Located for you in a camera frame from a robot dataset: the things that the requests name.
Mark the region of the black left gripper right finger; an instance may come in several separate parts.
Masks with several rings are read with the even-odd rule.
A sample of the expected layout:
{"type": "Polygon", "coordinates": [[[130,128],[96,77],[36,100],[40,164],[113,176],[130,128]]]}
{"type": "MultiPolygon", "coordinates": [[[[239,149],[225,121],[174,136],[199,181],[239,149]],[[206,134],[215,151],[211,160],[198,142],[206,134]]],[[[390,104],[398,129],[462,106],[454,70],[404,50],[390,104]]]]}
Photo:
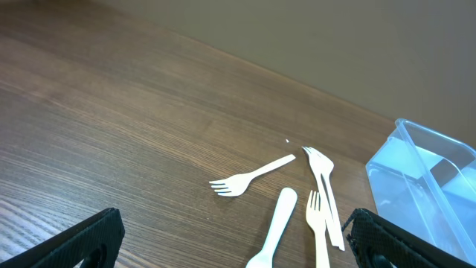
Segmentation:
{"type": "Polygon", "coordinates": [[[365,208],[355,209],[341,227],[358,268],[475,268],[365,208]]]}

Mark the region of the yellow plastic fork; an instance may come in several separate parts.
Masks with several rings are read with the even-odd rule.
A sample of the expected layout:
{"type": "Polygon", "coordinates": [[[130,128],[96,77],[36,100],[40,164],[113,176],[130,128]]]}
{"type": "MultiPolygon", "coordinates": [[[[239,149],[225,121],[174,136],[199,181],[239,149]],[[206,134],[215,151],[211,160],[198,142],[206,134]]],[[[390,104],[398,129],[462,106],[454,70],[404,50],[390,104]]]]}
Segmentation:
{"type": "Polygon", "coordinates": [[[306,204],[306,221],[315,235],[315,263],[317,268],[330,268],[325,232],[327,225],[321,208],[321,195],[311,190],[306,204]]]}

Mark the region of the light blue plastic fork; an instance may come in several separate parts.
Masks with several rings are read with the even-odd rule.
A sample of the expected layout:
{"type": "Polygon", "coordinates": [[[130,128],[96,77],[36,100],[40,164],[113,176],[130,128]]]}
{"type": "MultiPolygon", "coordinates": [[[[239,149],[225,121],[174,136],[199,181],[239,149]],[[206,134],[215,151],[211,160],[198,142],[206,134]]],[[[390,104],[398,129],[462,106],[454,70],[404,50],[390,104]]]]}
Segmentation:
{"type": "Polygon", "coordinates": [[[283,188],[278,197],[271,224],[262,249],[250,259],[246,268],[273,267],[273,257],[287,223],[296,206],[298,195],[291,188],[283,188]]]}

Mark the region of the white plastic fork small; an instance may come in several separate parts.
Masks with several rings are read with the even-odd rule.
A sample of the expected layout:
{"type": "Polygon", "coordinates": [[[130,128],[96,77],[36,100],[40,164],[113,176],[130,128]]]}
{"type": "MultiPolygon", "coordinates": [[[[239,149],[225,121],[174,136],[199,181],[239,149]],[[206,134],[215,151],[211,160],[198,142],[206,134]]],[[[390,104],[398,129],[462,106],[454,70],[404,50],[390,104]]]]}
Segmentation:
{"type": "Polygon", "coordinates": [[[270,162],[252,172],[236,174],[228,177],[227,179],[209,181],[209,184],[214,190],[214,192],[217,193],[219,196],[238,197],[247,190],[253,179],[270,171],[276,170],[284,165],[287,165],[295,159],[296,157],[293,154],[289,154],[273,162],[270,162]]]}

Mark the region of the white plastic fork long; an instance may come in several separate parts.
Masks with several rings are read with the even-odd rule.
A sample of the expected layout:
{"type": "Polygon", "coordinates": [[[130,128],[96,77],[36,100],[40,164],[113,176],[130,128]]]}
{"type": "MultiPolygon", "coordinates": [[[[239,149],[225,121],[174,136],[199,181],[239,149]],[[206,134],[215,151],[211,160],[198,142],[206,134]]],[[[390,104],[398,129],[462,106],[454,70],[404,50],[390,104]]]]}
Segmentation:
{"type": "Polygon", "coordinates": [[[313,147],[303,147],[303,151],[308,156],[309,166],[315,176],[318,191],[324,199],[326,225],[329,229],[331,244],[344,252],[344,238],[342,235],[335,196],[330,182],[330,175],[335,165],[331,159],[313,147]]]}

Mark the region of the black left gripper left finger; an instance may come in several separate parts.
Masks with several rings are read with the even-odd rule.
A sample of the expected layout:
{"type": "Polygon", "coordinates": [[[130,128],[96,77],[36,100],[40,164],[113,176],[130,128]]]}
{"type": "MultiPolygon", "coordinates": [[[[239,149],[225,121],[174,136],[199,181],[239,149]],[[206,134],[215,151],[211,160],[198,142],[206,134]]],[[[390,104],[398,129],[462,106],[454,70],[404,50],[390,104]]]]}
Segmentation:
{"type": "Polygon", "coordinates": [[[1,263],[1,268],[113,267],[125,236],[117,208],[106,208],[1,263]]]}

